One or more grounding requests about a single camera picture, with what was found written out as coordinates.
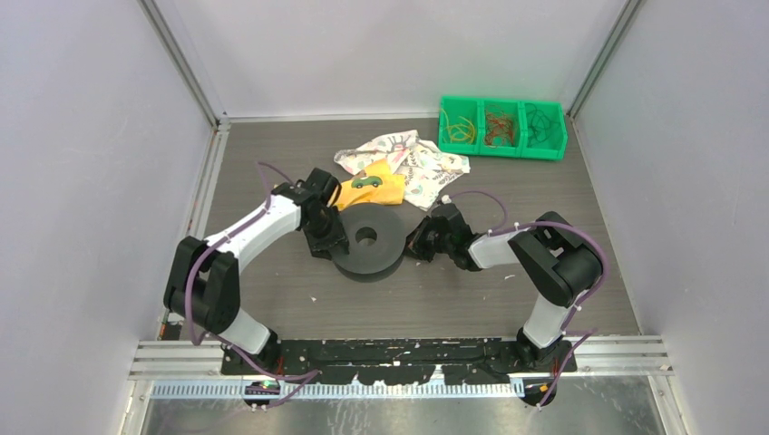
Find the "white patterned cloth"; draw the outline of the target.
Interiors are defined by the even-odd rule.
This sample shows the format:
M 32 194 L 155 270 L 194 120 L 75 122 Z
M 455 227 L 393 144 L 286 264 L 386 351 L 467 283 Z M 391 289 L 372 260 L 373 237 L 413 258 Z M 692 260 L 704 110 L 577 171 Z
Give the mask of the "white patterned cloth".
M 377 160 L 387 160 L 393 173 L 405 176 L 404 201 L 428 209 L 441 191 L 471 171 L 469 158 L 439 150 L 417 130 L 378 136 L 351 150 L 340 150 L 333 162 L 352 175 Z

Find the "green three-compartment bin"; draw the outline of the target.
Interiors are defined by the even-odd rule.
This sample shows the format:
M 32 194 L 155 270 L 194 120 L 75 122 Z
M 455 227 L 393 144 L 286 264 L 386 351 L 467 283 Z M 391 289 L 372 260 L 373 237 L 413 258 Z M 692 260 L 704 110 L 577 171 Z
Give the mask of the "green three-compartment bin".
M 568 145 L 565 113 L 554 101 L 443 96 L 439 149 L 466 155 L 562 160 Z

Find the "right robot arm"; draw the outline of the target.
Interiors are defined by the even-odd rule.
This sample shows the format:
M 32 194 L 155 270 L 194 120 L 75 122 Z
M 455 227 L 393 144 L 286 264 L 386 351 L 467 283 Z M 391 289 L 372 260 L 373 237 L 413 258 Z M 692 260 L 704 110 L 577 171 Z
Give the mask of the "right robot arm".
M 554 211 L 529 224 L 476 233 L 454 204 L 442 204 L 407 236 L 404 254 L 425 262 L 447 255 L 470 272 L 520 265 L 538 297 L 512 349 L 530 372 L 553 361 L 573 315 L 608 274 L 602 248 Z

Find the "slotted aluminium rail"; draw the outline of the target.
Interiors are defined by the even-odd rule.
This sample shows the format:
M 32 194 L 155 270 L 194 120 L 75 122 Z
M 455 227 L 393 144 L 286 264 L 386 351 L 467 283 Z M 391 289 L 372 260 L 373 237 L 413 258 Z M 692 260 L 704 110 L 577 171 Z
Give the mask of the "slotted aluminium rail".
M 299 389 L 295 384 L 274 380 L 157 381 L 149 397 L 166 400 L 277 400 L 285 396 L 297 400 L 346 399 L 453 399 L 453 398 L 522 398 L 524 384 L 513 378 L 502 384 L 449 385 L 443 379 L 424 384 L 388 386 L 377 381 L 363 385 L 354 381 L 347 385 L 308 384 Z

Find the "black cable spool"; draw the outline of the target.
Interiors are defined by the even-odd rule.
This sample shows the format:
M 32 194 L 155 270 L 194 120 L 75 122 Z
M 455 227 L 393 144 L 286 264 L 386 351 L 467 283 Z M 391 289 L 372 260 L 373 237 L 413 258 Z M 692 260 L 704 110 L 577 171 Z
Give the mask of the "black cable spool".
M 331 250 L 331 261 L 347 278 L 373 283 L 391 275 L 401 264 L 406 227 L 397 213 L 387 206 L 358 204 L 340 213 L 349 242 L 345 251 Z

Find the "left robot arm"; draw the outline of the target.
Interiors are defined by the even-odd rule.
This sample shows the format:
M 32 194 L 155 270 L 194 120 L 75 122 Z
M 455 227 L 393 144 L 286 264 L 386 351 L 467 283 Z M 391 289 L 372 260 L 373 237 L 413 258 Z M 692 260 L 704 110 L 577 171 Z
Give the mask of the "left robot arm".
M 271 345 L 277 334 L 242 308 L 240 275 L 267 247 L 294 231 L 304 234 L 313 257 L 348 253 L 349 240 L 335 205 L 340 192 L 334 176 L 314 168 L 306 179 L 271 189 L 261 205 L 232 226 L 204 239 L 183 238 L 173 258 L 164 306 L 189 326 L 244 351 L 243 363 L 253 373 L 271 373 L 278 361 Z

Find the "yellow snack bag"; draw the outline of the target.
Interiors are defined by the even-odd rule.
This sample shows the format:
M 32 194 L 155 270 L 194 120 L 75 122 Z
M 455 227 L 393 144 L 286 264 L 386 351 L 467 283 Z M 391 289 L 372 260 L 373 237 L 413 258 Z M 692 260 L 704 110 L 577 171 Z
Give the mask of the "yellow snack bag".
M 405 176 L 393 173 L 386 159 L 377 160 L 341 184 L 336 207 L 342 211 L 358 204 L 400 205 L 404 201 Z

